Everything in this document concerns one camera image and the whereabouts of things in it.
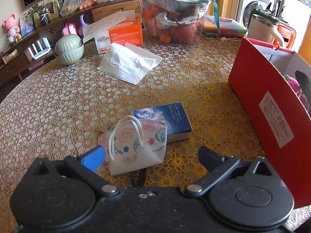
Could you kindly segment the patterned face mask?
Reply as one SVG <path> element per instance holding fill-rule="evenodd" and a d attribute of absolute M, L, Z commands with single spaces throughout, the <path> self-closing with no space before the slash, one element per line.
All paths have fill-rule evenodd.
<path fill-rule="evenodd" d="M 127 115 L 98 138 L 112 176 L 163 163 L 168 127 L 164 122 Z"/>

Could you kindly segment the black sock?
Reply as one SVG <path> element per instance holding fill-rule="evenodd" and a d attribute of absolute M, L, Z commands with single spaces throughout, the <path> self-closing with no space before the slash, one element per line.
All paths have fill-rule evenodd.
<path fill-rule="evenodd" d="M 310 101 L 311 101 L 310 78 L 305 73 L 299 70 L 295 72 L 295 76 L 301 87 L 302 92 L 307 98 L 307 112 L 310 115 Z"/>

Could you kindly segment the blue card box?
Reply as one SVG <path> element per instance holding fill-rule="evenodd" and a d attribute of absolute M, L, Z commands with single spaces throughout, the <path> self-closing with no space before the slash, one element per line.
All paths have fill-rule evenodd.
<path fill-rule="evenodd" d="M 192 136 L 192 127 L 182 103 L 148 107 L 134 110 L 133 116 L 137 119 L 157 120 L 167 124 L 167 142 L 173 143 Z"/>

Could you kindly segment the red and white cardboard box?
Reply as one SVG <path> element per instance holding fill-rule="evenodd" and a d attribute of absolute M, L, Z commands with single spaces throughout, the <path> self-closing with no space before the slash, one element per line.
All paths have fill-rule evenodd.
<path fill-rule="evenodd" d="M 310 115 L 285 79 L 296 71 L 310 76 L 296 52 L 243 38 L 228 81 L 300 208 L 310 205 Z"/>

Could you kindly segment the pink plush strawberry toy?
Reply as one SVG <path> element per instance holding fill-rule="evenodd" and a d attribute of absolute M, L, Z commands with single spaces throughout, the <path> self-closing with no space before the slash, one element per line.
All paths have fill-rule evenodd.
<path fill-rule="evenodd" d="M 295 92 L 297 97 L 300 99 L 303 106 L 306 108 L 306 110 L 309 110 L 309 104 L 307 101 L 307 97 L 303 93 L 299 82 L 294 78 L 290 77 L 288 75 L 285 75 L 285 80 L 288 82 L 288 84 L 291 86 L 292 90 Z"/>

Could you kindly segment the white tissue pack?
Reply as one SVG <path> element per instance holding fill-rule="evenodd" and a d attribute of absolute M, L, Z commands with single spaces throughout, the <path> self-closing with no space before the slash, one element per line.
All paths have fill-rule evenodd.
<path fill-rule="evenodd" d="M 162 57 L 133 44 L 112 43 L 97 70 L 136 85 L 161 61 Z"/>

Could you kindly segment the green round ceramic jar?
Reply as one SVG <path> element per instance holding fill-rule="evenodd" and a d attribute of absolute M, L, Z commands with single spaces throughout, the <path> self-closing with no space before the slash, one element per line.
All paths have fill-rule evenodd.
<path fill-rule="evenodd" d="M 61 37 L 55 45 L 54 55 L 62 65 L 72 65 L 79 61 L 84 54 L 84 44 L 75 34 Z"/>

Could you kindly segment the white wifi router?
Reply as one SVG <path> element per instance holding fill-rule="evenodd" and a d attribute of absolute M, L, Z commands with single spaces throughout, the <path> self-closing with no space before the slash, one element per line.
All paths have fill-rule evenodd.
<path fill-rule="evenodd" d="M 35 61 L 47 55 L 52 50 L 47 37 L 43 37 L 37 40 L 35 43 L 32 43 L 27 49 L 30 56 Z"/>

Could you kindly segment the colourful flat box stack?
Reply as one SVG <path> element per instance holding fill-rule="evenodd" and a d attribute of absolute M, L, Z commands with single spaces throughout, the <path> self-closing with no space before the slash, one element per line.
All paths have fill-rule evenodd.
<path fill-rule="evenodd" d="M 204 20 L 203 34 L 209 37 L 243 38 L 247 28 L 231 18 L 219 17 L 219 28 L 215 23 L 215 17 L 207 15 Z"/>

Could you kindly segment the purple vase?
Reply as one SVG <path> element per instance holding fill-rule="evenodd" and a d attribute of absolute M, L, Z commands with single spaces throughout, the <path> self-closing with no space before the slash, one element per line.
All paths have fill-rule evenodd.
<path fill-rule="evenodd" d="M 93 22 L 94 22 L 94 20 L 93 20 L 92 14 L 84 13 L 84 14 L 81 14 L 79 16 L 79 30 L 78 30 L 78 32 L 79 32 L 79 35 L 81 37 L 83 37 L 83 28 L 85 28 L 86 26 L 89 26 Z"/>

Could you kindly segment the orange tissue box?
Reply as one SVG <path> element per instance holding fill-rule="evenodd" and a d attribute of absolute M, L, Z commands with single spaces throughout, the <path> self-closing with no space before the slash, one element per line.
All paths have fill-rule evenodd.
<path fill-rule="evenodd" d="M 83 42 L 92 39 L 99 54 L 106 53 L 112 43 L 141 46 L 142 26 L 134 10 L 119 11 L 83 28 Z"/>

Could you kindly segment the wooden tv cabinet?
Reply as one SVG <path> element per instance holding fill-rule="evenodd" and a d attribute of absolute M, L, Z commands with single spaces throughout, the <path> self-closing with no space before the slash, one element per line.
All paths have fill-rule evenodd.
<path fill-rule="evenodd" d="M 73 14 L 65 17 L 58 17 L 57 19 L 52 20 L 51 23 L 36 28 L 32 32 L 26 34 L 3 53 L 4 56 L 7 56 L 12 52 L 17 51 L 17 55 L 14 56 L 12 60 L 10 60 L 7 64 L 1 65 L 1 85 L 4 85 L 16 76 L 20 77 L 21 72 L 27 70 L 30 66 L 52 56 L 54 52 L 53 50 L 38 60 L 34 60 L 28 48 L 31 47 L 33 43 L 36 44 L 37 41 L 41 40 L 43 37 L 47 37 L 51 44 L 55 44 L 57 41 L 56 38 L 61 37 L 61 28 L 65 25 L 65 23 L 78 23 L 79 16 L 83 14 L 86 22 L 91 24 L 113 13 L 126 10 L 134 10 L 136 19 L 139 22 L 142 22 L 138 0 L 118 0 L 96 4 L 91 7 L 87 7 L 84 10 L 77 10 Z"/>

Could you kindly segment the framed picture with plant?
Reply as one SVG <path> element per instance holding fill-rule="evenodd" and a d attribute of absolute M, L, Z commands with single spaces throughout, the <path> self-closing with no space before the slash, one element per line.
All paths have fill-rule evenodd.
<path fill-rule="evenodd" d="M 26 19 L 32 19 L 35 28 L 45 26 L 59 17 L 58 0 L 39 0 L 23 9 Z"/>

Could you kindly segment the clear fruit basket with bag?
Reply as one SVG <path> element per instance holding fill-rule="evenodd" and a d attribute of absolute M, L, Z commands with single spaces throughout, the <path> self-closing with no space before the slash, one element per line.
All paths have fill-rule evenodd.
<path fill-rule="evenodd" d="M 204 31 L 210 5 L 220 32 L 218 5 L 214 0 L 138 0 L 145 32 L 152 39 L 169 45 L 197 43 Z"/>

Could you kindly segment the pink teddy bear figure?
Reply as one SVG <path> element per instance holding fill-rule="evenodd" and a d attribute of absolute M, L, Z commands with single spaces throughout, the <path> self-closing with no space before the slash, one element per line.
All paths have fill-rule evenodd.
<path fill-rule="evenodd" d="M 16 23 L 16 14 L 10 15 L 8 19 L 3 21 L 3 27 L 7 30 L 7 43 L 9 46 L 13 46 L 22 38 L 21 30 Z"/>

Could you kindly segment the plastic bag with oranges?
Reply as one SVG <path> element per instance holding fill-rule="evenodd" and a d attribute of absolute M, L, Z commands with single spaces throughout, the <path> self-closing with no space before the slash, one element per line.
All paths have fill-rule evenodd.
<path fill-rule="evenodd" d="M 62 17 L 75 13 L 77 10 L 84 10 L 97 3 L 97 0 L 64 0 L 60 15 Z"/>

